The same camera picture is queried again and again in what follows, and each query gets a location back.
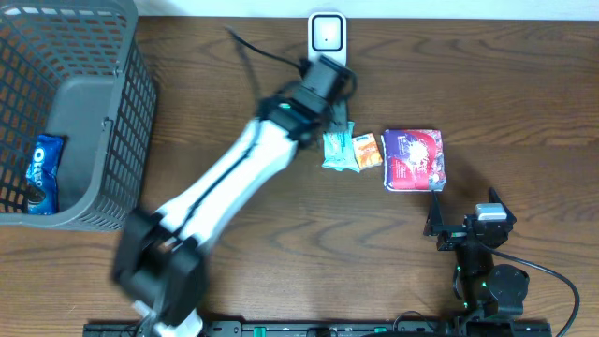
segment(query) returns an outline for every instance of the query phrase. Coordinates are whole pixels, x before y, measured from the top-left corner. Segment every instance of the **small snack packet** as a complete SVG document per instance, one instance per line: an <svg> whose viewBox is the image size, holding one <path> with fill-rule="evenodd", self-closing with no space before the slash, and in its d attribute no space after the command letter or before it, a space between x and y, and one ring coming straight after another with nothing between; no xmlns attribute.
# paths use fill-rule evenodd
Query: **small snack packet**
<svg viewBox="0 0 599 337"><path fill-rule="evenodd" d="M63 148L60 137L39 135L36 149L25 177L29 183L27 212L51 215L58 212L58 186L56 171Z"/></svg>
<svg viewBox="0 0 599 337"><path fill-rule="evenodd" d="M387 130L381 136L389 192L442 191L446 184L438 130Z"/></svg>
<svg viewBox="0 0 599 337"><path fill-rule="evenodd" d="M352 143L352 132L354 122L347 122L344 132L325 132L322 134L325 142L325 162L322 167L342 171L351 169L359 172L358 163L354 157L354 146Z"/></svg>
<svg viewBox="0 0 599 337"><path fill-rule="evenodd" d="M376 139L372 133L357 136L352 139L354 142L354 153L360 170L379 166L383 163L383 158L378 152Z"/></svg>

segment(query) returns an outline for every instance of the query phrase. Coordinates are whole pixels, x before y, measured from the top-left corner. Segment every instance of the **wood grain surface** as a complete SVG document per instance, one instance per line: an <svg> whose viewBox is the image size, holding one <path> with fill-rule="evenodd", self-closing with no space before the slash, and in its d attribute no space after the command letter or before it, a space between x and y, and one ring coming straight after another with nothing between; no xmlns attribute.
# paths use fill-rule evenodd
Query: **wood grain surface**
<svg viewBox="0 0 599 337"><path fill-rule="evenodd" d="M141 18L138 42L160 89L141 203L155 209L220 157L254 112L230 24L298 59L305 20ZM599 330L599 23L351 20L355 134L443 133L446 221L495 186L518 218L502 251L569 277L582 298L571 336ZM250 54L263 95L297 77ZM248 320L447 315L452 253L422 236L429 197L389 194L382 168L325 170L299 153L233 219L212 255L208 313ZM0 230L0 335L76 336L88 321L135 320L109 282L118 233ZM531 276L525 318L557 332L567 286Z"/></svg>

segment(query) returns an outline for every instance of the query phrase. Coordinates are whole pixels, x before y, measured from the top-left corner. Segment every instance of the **white wall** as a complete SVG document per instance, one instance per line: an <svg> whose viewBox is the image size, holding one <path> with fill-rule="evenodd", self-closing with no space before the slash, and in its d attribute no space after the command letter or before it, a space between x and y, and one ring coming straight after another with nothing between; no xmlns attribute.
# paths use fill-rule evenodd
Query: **white wall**
<svg viewBox="0 0 599 337"><path fill-rule="evenodd" d="M135 0L140 15L599 20L599 0Z"/></svg>

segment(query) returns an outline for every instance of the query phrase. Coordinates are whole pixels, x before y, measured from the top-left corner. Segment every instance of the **basket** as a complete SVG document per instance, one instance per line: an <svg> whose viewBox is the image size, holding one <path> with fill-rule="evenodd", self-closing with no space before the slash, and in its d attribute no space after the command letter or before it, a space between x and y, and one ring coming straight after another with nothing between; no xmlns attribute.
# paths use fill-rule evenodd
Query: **basket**
<svg viewBox="0 0 599 337"><path fill-rule="evenodd" d="M137 205L156 91L132 0L0 0L0 224L118 229ZM27 214L39 134L63 136L53 215Z"/></svg>

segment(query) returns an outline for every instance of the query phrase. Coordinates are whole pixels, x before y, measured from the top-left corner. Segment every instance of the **pink package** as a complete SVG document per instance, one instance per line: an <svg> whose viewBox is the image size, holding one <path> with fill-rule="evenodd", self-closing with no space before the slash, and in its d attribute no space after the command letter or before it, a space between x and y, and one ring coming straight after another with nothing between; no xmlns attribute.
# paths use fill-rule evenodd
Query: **pink package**
<svg viewBox="0 0 599 337"><path fill-rule="evenodd" d="M441 131L387 130L381 140L387 191L443 190L446 173Z"/></svg>

